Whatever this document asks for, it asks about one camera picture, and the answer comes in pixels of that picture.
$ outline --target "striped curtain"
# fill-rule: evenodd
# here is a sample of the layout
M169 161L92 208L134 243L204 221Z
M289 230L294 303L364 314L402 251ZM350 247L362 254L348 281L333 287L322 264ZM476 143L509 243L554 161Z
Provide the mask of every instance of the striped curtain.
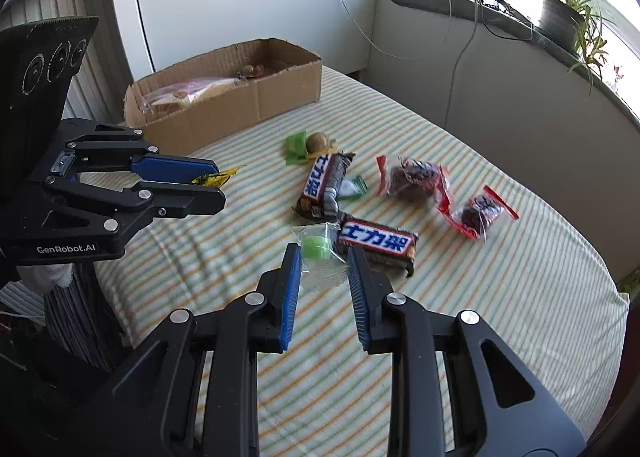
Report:
M122 122L122 100L132 78L112 0L12 0L0 12L0 30L58 16L100 17L82 67L71 81L63 117Z

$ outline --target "potted plant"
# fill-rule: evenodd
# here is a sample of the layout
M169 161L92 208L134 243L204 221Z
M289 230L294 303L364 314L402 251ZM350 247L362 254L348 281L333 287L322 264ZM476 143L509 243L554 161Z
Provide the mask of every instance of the potted plant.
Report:
M602 79L602 66L607 61L602 20L597 0L542 0L539 29L578 58L570 71L578 66L587 67L590 87L593 77L589 67L595 66Z

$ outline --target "spider plant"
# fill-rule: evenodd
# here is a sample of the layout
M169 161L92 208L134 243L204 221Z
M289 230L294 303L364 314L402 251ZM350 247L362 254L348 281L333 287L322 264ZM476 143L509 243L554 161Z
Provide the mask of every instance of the spider plant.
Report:
M590 66L598 69L600 79L602 79L602 67L607 62L605 55L607 52L603 47L607 41L602 37L603 18L600 5L597 0L559 0L567 4L571 9L584 18L584 22L575 21L577 40L574 51L580 55L580 60L571 66L569 72L579 66L584 66L589 77L589 93L593 88L593 70Z

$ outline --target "gray plant pot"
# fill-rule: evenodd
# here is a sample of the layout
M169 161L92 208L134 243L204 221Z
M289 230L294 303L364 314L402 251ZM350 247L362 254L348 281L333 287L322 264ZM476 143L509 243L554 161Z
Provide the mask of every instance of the gray plant pot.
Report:
M560 0L542 0L540 30L550 40L575 55L576 29L584 18Z

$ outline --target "cardboard box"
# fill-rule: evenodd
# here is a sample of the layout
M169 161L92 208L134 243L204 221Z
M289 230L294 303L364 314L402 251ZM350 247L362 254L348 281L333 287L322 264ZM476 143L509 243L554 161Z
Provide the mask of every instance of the cardboard box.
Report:
M142 97L167 85L205 76L233 77L245 65L264 65L267 75L221 94L199 98L187 109L148 121ZM127 89L127 126L141 128L161 153L193 151L320 98L322 60L276 38L237 43L195 56L155 72Z

